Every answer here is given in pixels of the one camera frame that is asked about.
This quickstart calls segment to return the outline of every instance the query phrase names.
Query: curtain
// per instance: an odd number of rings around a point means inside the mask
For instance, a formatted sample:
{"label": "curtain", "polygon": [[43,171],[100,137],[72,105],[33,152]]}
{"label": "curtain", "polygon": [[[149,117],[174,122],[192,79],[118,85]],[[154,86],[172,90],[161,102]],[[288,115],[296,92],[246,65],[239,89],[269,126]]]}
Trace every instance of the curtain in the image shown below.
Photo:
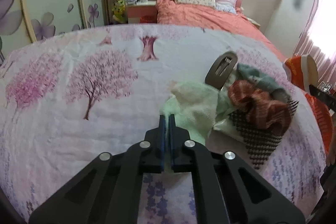
{"label": "curtain", "polygon": [[336,0],[314,0],[294,55],[310,54],[319,81],[336,83]]}

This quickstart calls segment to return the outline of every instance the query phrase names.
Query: light green towel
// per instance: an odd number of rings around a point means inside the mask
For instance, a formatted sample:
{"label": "light green towel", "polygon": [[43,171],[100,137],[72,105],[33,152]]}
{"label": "light green towel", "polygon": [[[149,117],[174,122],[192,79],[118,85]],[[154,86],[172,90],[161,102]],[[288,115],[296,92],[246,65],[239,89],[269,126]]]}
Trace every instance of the light green towel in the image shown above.
{"label": "light green towel", "polygon": [[210,130],[217,124],[219,128],[225,128],[223,120],[235,110],[227,97],[227,88],[235,79],[236,75],[231,74],[221,91],[202,83],[177,83],[161,114],[166,117],[166,122],[174,114],[176,126],[187,129],[192,140],[205,145]]}

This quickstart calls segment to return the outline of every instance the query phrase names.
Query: pink curtain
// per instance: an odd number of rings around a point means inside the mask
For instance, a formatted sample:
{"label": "pink curtain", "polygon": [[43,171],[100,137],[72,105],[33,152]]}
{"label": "pink curtain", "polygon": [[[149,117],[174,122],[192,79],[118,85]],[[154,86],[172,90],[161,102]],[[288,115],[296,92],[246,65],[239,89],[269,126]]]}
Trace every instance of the pink curtain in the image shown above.
{"label": "pink curtain", "polygon": [[327,42],[335,32],[332,33],[332,28],[326,31],[325,25],[328,25],[330,20],[334,22],[332,18],[335,14],[332,14],[333,7],[328,11],[326,1],[330,2],[330,0],[314,0],[307,24],[293,53],[294,55],[310,54],[318,67],[319,81],[334,84],[336,83],[336,47],[333,45],[335,42],[329,43],[330,47]]}

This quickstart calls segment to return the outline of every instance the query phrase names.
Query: bed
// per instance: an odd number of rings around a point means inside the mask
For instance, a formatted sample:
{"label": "bed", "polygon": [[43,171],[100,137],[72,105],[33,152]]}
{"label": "bed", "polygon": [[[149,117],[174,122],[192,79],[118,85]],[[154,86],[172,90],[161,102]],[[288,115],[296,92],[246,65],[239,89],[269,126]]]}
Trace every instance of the bed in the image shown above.
{"label": "bed", "polygon": [[[247,24],[241,29],[254,28],[239,18]],[[268,73],[300,102],[282,142],[259,172],[307,217],[323,193],[322,138],[304,94],[287,81],[270,42],[258,35],[129,24],[63,34],[13,51],[0,68],[4,194],[28,221],[98,154],[118,154],[143,140],[158,125],[172,81],[204,82],[214,60],[231,50],[239,62]],[[206,146],[224,152],[227,143],[221,137],[211,134]],[[196,223],[191,175],[145,175],[138,223]]]}
{"label": "bed", "polygon": [[[241,9],[242,0],[236,1]],[[157,0],[157,23],[193,26],[241,34],[263,42],[280,61],[285,57],[241,12],[224,13],[202,5],[175,4],[174,0]]]}

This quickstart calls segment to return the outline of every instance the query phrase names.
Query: green cloth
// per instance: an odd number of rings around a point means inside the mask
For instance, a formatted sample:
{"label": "green cloth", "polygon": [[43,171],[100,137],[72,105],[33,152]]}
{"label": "green cloth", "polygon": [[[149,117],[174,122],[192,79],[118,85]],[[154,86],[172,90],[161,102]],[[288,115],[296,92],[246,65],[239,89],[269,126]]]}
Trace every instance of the green cloth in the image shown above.
{"label": "green cloth", "polygon": [[248,80],[254,83],[257,88],[267,91],[275,100],[287,103],[290,98],[285,89],[279,86],[272,77],[254,67],[238,63],[237,76],[239,79]]}
{"label": "green cloth", "polygon": [[227,96],[227,88],[235,79],[231,74],[221,91],[202,83],[177,83],[160,112],[166,122],[174,114],[176,126],[188,130],[190,139],[205,145],[210,130],[235,110]]}
{"label": "green cloth", "polygon": [[257,88],[267,91],[269,94],[278,89],[284,90],[272,77],[249,65],[238,63],[237,72],[244,80],[255,83]]}

